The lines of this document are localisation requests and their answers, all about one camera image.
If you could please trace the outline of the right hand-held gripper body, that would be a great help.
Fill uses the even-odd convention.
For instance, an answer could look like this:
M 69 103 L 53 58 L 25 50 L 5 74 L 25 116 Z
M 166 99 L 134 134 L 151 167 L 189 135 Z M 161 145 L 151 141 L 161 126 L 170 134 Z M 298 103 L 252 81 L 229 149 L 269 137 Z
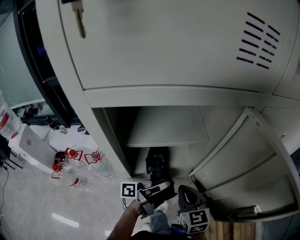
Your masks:
M 202 194 L 192 187 L 180 185 L 178 197 L 179 222 L 186 234 L 206 231 L 210 225 L 210 211 L 204 205 Z

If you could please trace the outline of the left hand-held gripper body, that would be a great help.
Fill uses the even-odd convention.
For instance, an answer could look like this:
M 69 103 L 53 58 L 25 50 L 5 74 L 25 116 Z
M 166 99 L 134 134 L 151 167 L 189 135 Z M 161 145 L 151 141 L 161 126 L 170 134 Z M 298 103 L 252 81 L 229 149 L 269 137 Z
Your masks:
M 144 188 L 142 183 L 121 182 L 120 184 L 120 197 L 123 202 L 123 209 L 127 208 L 127 199 L 135 200 L 140 206 L 140 212 L 142 214 L 141 219 L 154 214 L 154 204 L 151 204 L 147 199 L 147 197 L 151 195 L 151 189 Z

